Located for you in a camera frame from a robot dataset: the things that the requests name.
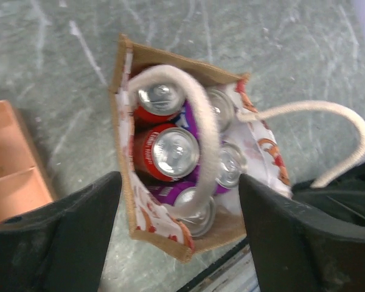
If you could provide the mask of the orange plastic desk organizer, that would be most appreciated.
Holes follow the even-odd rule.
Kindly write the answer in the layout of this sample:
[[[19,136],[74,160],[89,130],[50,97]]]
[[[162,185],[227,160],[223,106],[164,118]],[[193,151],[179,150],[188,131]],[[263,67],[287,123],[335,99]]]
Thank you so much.
[[[0,223],[57,199],[19,110],[0,100]]]

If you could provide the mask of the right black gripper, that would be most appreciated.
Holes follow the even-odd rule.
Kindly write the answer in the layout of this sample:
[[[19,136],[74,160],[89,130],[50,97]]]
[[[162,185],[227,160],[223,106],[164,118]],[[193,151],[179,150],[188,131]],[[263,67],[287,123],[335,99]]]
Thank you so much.
[[[365,227],[365,158],[326,187],[314,189],[310,185],[311,181],[295,184],[293,199],[336,219]]]

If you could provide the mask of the printed canvas burlap bag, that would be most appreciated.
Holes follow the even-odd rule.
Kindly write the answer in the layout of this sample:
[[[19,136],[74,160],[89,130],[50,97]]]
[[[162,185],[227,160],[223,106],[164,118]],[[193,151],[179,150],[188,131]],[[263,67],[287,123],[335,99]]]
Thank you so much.
[[[130,237],[180,262],[246,235],[238,203],[250,176],[291,198],[291,184],[267,120],[328,112],[359,134],[355,151],[311,184],[318,189],[365,157],[365,120],[337,103],[308,100],[258,111],[249,77],[141,45],[120,35],[109,87]]]

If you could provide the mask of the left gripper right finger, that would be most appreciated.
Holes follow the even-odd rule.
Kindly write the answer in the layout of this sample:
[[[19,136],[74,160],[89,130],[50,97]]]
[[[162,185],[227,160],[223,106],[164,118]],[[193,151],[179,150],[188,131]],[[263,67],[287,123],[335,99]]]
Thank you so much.
[[[261,291],[365,291],[365,227],[249,175],[240,177],[239,190]]]

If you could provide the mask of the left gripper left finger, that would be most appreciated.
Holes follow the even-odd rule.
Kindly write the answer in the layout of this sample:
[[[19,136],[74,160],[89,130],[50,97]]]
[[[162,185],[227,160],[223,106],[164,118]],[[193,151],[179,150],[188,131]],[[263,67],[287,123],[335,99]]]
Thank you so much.
[[[112,171],[0,222],[0,291],[97,291],[121,188]]]

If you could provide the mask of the red cola can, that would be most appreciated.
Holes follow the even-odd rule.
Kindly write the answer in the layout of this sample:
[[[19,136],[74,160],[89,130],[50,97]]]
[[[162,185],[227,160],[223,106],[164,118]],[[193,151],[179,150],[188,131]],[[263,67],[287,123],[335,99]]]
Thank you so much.
[[[164,123],[136,133],[133,138],[135,170],[163,182],[189,175],[197,166],[200,147],[189,131]]]
[[[175,117],[186,95],[173,83],[154,83],[135,91],[137,107],[134,117],[146,123],[163,123]]]

